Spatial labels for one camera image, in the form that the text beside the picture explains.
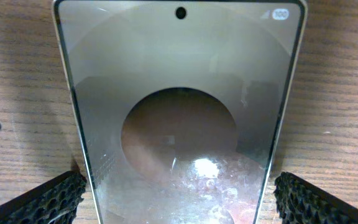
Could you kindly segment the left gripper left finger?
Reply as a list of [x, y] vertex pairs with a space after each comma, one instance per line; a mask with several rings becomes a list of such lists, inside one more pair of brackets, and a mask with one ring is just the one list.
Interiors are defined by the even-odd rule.
[[85, 187], [84, 176], [67, 171], [0, 205], [0, 223], [72, 224]]

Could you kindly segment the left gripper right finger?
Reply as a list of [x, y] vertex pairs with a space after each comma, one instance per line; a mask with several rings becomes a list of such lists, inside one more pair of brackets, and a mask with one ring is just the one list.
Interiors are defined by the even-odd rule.
[[274, 196], [284, 224], [358, 224], [358, 209], [290, 173], [275, 179]]

